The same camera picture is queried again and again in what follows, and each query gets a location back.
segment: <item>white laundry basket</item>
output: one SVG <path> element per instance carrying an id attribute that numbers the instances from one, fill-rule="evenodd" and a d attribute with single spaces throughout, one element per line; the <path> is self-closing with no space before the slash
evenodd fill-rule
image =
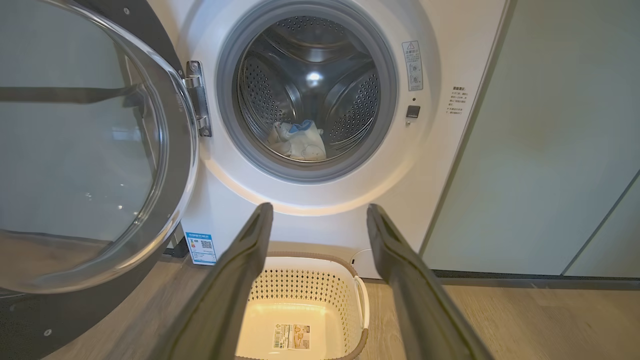
<path id="1" fill-rule="evenodd" d="M 295 325 L 303 329 L 298 345 L 308 350 L 286 348 L 282 329 L 294 331 Z M 350 360 L 368 333 L 367 289 L 350 264 L 319 254 L 274 252 L 253 282 L 236 359 Z"/>

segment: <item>front-loading washing machine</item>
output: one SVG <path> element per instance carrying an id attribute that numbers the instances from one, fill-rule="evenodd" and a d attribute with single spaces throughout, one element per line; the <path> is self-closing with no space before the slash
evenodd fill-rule
<path id="1" fill-rule="evenodd" d="M 223 252 L 256 205 L 271 250 L 373 270 L 365 228 L 381 204 L 418 250 L 458 149 L 505 1 L 152 1 L 182 62 L 205 69 L 212 136 L 187 233 Z M 313 120 L 326 159 L 269 145 L 274 124 Z"/>
<path id="2" fill-rule="evenodd" d="M 179 222 L 220 256 L 270 202 L 270 250 L 378 277 L 377 203 L 417 250 L 506 1 L 1 7 L 0 310 L 19 324 L 6 343 L 38 357 L 115 308 Z M 294 151 L 297 131 L 320 157 Z"/>

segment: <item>laundry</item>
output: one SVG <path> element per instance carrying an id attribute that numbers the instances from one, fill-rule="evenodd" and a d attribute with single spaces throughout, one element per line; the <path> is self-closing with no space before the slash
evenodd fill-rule
<path id="1" fill-rule="evenodd" d="M 269 133 L 267 144 L 275 152 L 296 160 L 318 161 L 326 159 L 323 130 L 313 120 L 302 124 L 275 122 Z"/>

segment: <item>sticker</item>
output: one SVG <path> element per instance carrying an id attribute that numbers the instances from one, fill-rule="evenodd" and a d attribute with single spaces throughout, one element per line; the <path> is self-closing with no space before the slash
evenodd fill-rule
<path id="1" fill-rule="evenodd" d="M 402 49 L 406 61 L 409 91 L 422 90 L 422 60 L 420 59 L 418 41 L 403 42 Z"/>
<path id="2" fill-rule="evenodd" d="M 215 265 L 217 262 L 216 251 L 213 249 L 213 241 L 209 234 L 185 233 L 191 260 L 196 265 Z"/>
<path id="3" fill-rule="evenodd" d="M 467 97 L 469 93 L 466 87 L 454 86 L 447 103 L 447 114 L 462 115 L 467 108 Z"/>
<path id="4" fill-rule="evenodd" d="M 287 350 L 311 349 L 311 326 L 295 323 L 277 323 L 273 332 L 273 348 Z"/>

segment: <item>basket label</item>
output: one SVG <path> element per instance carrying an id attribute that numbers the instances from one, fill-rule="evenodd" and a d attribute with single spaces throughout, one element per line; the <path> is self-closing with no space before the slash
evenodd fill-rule
<path id="1" fill-rule="evenodd" d="M 273 348 L 311 349 L 311 326 L 299 323 L 277 323 L 273 332 Z"/>

